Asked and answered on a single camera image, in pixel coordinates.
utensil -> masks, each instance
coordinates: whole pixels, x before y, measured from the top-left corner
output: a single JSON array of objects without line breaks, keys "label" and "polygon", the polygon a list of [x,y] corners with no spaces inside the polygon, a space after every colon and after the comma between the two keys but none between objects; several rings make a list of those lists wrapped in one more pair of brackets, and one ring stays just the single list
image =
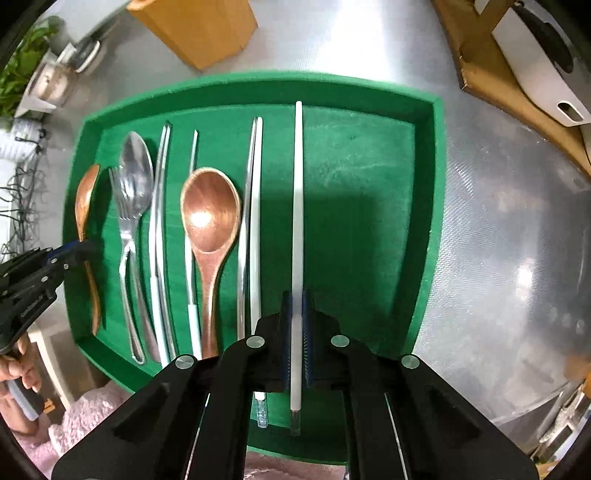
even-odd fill
[{"label": "utensil", "polygon": [[148,231],[148,250],[150,252],[150,295],[152,298],[152,317],[154,318],[154,328],[156,330],[156,340],[158,343],[158,352],[160,353],[160,363],[163,368],[170,363],[169,345],[167,345],[167,333],[170,325],[165,326],[163,315],[163,292],[159,279],[159,271],[162,268],[158,266],[158,258],[163,255],[162,214],[159,212],[162,205],[159,203],[160,190],[163,187],[163,161],[168,156],[168,142],[170,140],[170,123],[166,122],[162,128],[160,136],[160,147],[158,148],[158,158],[156,160],[156,171],[154,177],[154,190],[152,191],[152,209],[150,211],[150,229]]},{"label": "utensil", "polygon": [[[82,177],[76,191],[76,203],[74,204],[74,215],[76,216],[76,228],[78,230],[78,240],[81,242],[86,239],[86,222],[90,211],[90,199],[92,191],[95,188],[96,179],[99,175],[100,165],[91,165]],[[84,262],[86,276],[88,277],[88,286],[90,288],[90,302],[92,303],[92,335],[96,336],[100,328],[100,297],[96,288],[96,282],[89,262]]]},{"label": "utensil", "polygon": [[[252,166],[252,192],[250,211],[250,268],[249,285],[251,298],[251,334],[256,331],[256,323],[261,318],[261,158],[262,158],[262,118],[256,119],[255,145]],[[264,429],[269,425],[267,395],[254,392],[256,405],[256,424]]]},{"label": "utensil", "polygon": [[[189,162],[189,175],[195,170],[195,156],[197,154],[197,137],[199,133],[195,130],[193,134],[193,146],[191,148],[191,160]],[[197,312],[197,301],[195,301],[195,282],[193,276],[195,264],[193,260],[193,251],[191,250],[191,240],[185,235],[185,277],[187,279],[187,311],[189,313],[189,331],[191,334],[191,348],[193,356],[197,360],[203,358],[201,351],[201,331],[199,329],[199,314]]]},{"label": "utensil", "polygon": [[172,358],[177,357],[177,348],[174,343],[174,330],[170,322],[168,309],[166,257],[164,256],[164,191],[166,190],[166,164],[168,161],[168,144],[172,125],[168,124],[168,135],[164,143],[162,156],[160,157],[160,175],[158,177],[158,197],[156,210],[156,272],[158,274],[158,291],[160,292],[160,306],[162,308],[164,331],[168,343],[168,351]]},{"label": "utensil", "polygon": [[240,198],[222,172],[214,168],[198,168],[185,182],[180,203],[185,233],[191,241],[201,274],[202,350],[203,357],[209,358],[218,353],[217,281],[238,233]]},{"label": "utensil", "polygon": [[125,138],[121,155],[119,156],[119,176],[123,191],[123,198],[128,207],[128,213],[134,219],[132,224],[131,241],[133,245],[129,249],[129,261],[131,263],[131,279],[134,285],[135,297],[138,302],[138,313],[148,353],[155,362],[160,361],[158,344],[154,336],[154,330],[150,323],[150,316],[146,307],[144,291],[139,275],[139,264],[135,249],[135,239],[139,228],[141,216],[150,208],[152,203],[152,191],[154,190],[154,170],[152,159],[142,137],[136,132],[130,132]]},{"label": "utensil", "polygon": [[304,144],[301,102],[295,103],[294,210],[291,247],[290,430],[300,434],[304,293]]},{"label": "utensil", "polygon": [[246,334],[246,261],[248,259],[248,241],[251,227],[251,191],[252,168],[255,161],[255,141],[257,119],[252,121],[251,146],[248,149],[246,176],[244,179],[244,206],[240,233],[238,234],[238,274],[236,276],[236,334],[242,340]]},{"label": "utensil", "polygon": [[135,327],[134,319],[131,315],[131,307],[129,306],[129,295],[127,293],[127,260],[129,252],[135,249],[133,240],[133,232],[135,230],[135,220],[129,213],[129,206],[123,197],[121,177],[119,176],[120,167],[109,169],[109,179],[111,181],[111,189],[113,191],[113,199],[115,207],[117,208],[119,235],[121,236],[121,261],[119,262],[119,282],[121,284],[121,295],[123,297],[123,314],[125,317],[125,324],[127,325],[127,332],[129,337],[129,348],[131,350],[131,358],[138,364],[144,365],[146,358],[144,348],[139,341],[138,331]]}]

white chopsticks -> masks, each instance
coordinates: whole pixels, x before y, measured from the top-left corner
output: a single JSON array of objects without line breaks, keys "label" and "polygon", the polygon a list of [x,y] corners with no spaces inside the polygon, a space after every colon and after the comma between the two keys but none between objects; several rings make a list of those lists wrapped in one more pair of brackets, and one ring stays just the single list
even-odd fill
[{"label": "white chopsticks", "polygon": [[302,104],[295,103],[294,205],[291,247],[290,430],[300,434],[304,291],[304,141]]},{"label": "white chopsticks", "polygon": [[[261,318],[261,160],[262,160],[262,118],[256,119],[255,145],[252,166],[251,227],[250,227],[250,268],[248,272],[251,298],[251,334]],[[264,429],[269,425],[267,395],[255,392],[256,424]]]}]

wooden knife block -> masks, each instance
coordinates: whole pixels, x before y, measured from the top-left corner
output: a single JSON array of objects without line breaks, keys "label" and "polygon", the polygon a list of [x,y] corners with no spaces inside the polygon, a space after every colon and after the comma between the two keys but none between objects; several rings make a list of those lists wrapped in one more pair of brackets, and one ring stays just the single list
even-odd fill
[{"label": "wooden knife block", "polygon": [[243,50],[257,26],[248,0],[134,0],[127,10],[199,70]]}]

metal chopstick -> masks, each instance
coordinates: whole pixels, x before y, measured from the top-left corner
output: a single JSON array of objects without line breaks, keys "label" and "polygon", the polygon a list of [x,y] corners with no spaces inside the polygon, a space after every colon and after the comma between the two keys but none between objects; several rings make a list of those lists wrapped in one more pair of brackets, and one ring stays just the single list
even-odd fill
[{"label": "metal chopstick", "polygon": [[[256,119],[255,145],[252,163],[252,191],[249,240],[249,290],[251,298],[251,334],[255,334],[256,323],[261,318],[261,160],[262,160],[262,118]],[[256,423],[267,428],[267,395],[254,392]]]},{"label": "metal chopstick", "polygon": [[[195,170],[197,155],[197,138],[199,133],[195,130],[193,134],[193,147],[191,148],[191,160],[189,162],[189,175]],[[195,273],[195,263],[193,259],[193,250],[189,237],[185,235],[185,277],[187,280],[187,311],[189,313],[189,331],[191,333],[191,348],[193,355],[197,360],[203,358],[201,351],[201,331],[199,329],[199,313],[197,311],[197,301],[195,300],[195,283],[193,281]]]},{"label": "metal chopstick", "polygon": [[158,353],[160,354],[160,362],[162,367],[166,367],[170,363],[170,356],[168,354],[168,347],[166,345],[166,335],[164,331],[164,323],[162,317],[162,307],[160,302],[160,290],[158,282],[157,271],[157,217],[158,217],[158,196],[161,188],[161,170],[164,156],[164,146],[167,138],[170,135],[170,124],[166,122],[162,129],[160,137],[160,147],[158,148],[158,158],[156,160],[156,168],[154,172],[154,190],[152,192],[152,208],[150,210],[150,227],[148,230],[148,250],[150,256],[150,296],[152,300],[152,318],[154,319],[154,330],[156,333],[156,342],[158,343]]},{"label": "metal chopstick", "polygon": [[174,331],[170,323],[170,311],[168,309],[167,294],[167,276],[166,276],[166,258],[164,256],[164,191],[166,189],[166,164],[168,160],[168,145],[170,143],[170,133],[172,125],[168,123],[168,134],[164,139],[164,149],[160,166],[160,188],[158,189],[157,210],[156,210],[156,272],[158,278],[158,292],[160,294],[160,306],[164,323],[164,333],[168,345],[168,352],[171,358],[177,356],[176,346],[174,344]]},{"label": "metal chopstick", "polygon": [[236,276],[236,298],[238,299],[236,334],[238,340],[242,340],[246,335],[246,261],[248,259],[248,239],[251,223],[252,166],[255,159],[255,137],[256,118],[252,121],[251,146],[248,150],[244,180],[244,207],[242,208],[242,220],[238,236],[238,275]]}]

spoon handle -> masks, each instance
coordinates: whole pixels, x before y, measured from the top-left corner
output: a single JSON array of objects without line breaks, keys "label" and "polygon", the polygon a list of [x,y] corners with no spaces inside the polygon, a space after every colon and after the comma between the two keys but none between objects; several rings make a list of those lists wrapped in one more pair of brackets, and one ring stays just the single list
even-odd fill
[{"label": "spoon handle", "polygon": [[88,286],[90,289],[90,302],[92,303],[92,335],[96,336],[100,328],[100,297],[99,290],[96,288],[96,282],[92,270],[90,269],[90,262],[84,262],[86,268],[86,276],[88,277]]},{"label": "spoon handle", "polygon": [[203,314],[201,318],[201,348],[203,358],[218,355],[216,329],[217,275],[219,267],[210,274],[201,272]]},{"label": "spoon handle", "polygon": [[138,258],[135,252],[134,242],[130,245],[129,261],[131,262],[131,280],[134,284],[135,298],[138,300],[138,313],[142,322],[144,338],[146,340],[146,345],[148,346],[148,353],[152,360],[154,360],[156,363],[160,363],[158,343],[156,342],[154,330],[152,329],[152,324],[150,323],[150,316],[148,314],[148,308],[146,307],[144,291],[142,290],[142,284],[139,279]]},{"label": "spoon handle", "polygon": [[127,243],[121,254],[121,262],[119,263],[119,280],[121,282],[121,295],[123,297],[123,314],[125,316],[125,323],[127,325],[127,334],[129,336],[129,348],[131,350],[131,358],[134,359],[138,365],[146,363],[146,357],[142,348],[142,343],[139,341],[138,331],[135,328],[134,319],[131,315],[131,307],[129,305],[129,295],[127,293],[127,260],[129,258],[129,243]]}]

